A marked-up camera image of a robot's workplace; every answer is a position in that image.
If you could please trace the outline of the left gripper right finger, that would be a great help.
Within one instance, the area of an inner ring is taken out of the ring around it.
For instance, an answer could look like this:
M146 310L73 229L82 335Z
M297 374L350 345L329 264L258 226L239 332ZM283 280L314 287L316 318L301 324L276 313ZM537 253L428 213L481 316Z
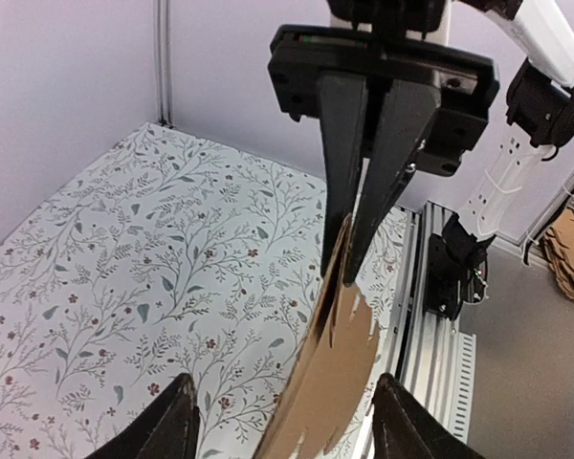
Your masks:
M455 438L391 374L372 398L375 459L483 459Z

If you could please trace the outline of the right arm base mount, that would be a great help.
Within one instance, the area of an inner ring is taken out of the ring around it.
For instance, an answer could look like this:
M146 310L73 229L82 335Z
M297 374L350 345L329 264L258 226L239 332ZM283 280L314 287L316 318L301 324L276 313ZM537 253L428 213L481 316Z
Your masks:
M442 318L455 321L465 302L465 292L477 277L480 265L488 268L487 250L495 240L479 241L469 234L453 214L440 234L428 240L427 280L424 308Z

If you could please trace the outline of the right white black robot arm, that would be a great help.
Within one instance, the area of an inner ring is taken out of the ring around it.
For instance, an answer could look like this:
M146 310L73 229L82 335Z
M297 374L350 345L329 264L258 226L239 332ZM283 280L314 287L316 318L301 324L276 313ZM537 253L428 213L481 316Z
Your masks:
M499 89L492 59L449 47L446 1L333 1L341 27L283 25L268 71L282 112L320 124L327 185L320 274L352 284L416 172L449 177ZM553 1L474 1L524 52L506 121L533 148L574 137L574 32Z

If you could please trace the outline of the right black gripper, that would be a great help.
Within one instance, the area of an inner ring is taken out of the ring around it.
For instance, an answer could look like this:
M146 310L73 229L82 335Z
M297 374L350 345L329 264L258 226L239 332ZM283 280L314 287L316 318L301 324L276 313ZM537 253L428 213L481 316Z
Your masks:
M385 42L373 33L304 25L279 27L270 53L268 72L281 111L294 121L320 120L326 179L321 274L355 206L361 145L370 158L344 264L343 283L350 285L412 177L409 166L451 177L475 148L499 89L497 66L427 41Z

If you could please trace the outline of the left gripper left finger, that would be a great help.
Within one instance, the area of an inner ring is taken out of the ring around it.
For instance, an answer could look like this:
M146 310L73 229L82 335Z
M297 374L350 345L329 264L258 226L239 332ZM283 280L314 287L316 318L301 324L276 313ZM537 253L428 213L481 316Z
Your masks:
M179 374L134 421L89 459L194 459L200 410L193 378Z

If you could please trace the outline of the brown cardboard box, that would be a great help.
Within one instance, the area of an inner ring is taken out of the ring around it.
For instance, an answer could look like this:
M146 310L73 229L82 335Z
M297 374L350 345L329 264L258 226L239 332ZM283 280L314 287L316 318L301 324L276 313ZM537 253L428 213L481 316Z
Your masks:
M352 216L341 225L297 360L253 457L320 458L345 434L380 340L359 286L346 279Z

